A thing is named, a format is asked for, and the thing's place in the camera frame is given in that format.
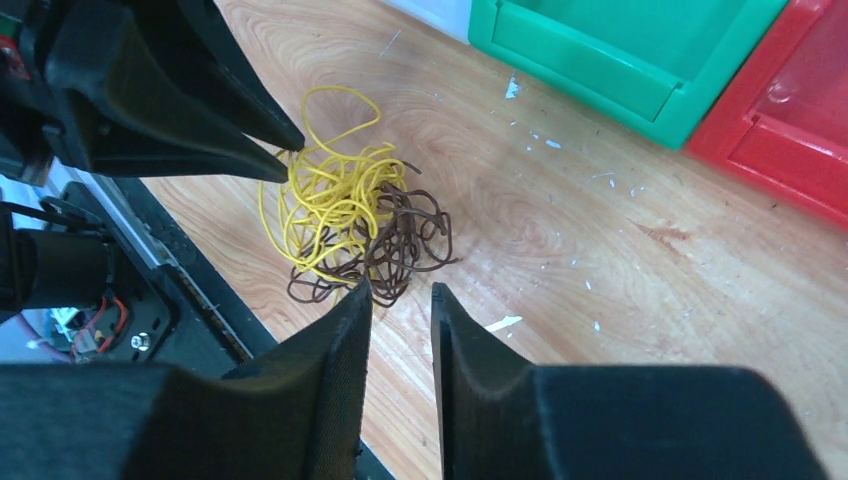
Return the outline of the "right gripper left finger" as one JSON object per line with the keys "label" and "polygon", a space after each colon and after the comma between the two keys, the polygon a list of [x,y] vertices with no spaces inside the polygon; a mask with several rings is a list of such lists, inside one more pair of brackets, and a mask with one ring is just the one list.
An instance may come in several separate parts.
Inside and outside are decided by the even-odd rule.
{"label": "right gripper left finger", "polygon": [[5,364],[5,479],[351,479],[372,320],[361,283],[295,335],[206,378],[169,364]]}

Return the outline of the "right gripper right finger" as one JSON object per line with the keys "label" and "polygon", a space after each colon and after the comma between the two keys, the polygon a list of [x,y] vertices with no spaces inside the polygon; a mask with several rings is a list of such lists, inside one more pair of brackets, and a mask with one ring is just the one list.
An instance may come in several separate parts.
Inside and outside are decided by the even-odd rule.
{"label": "right gripper right finger", "polygon": [[781,394],[729,366],[537,365],[432,288],[447,479],[823,479]]}

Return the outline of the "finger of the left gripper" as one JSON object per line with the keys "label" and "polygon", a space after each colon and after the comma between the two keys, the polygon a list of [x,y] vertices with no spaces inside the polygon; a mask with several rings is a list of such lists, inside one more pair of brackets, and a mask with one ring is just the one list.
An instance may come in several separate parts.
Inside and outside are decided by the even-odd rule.
{"label": "finger of the left gripper", "polygon": [[136,26],[60,30],[45,76],[63,161],[101,175],[230,175],[283,183],[285,165],[167,79]]}
{"label": "finger of the left gripper", "polygon": [[250,137],[289,151],[304,147],[304,135],[259,79],[215,2],[125,5],[180,91]]}

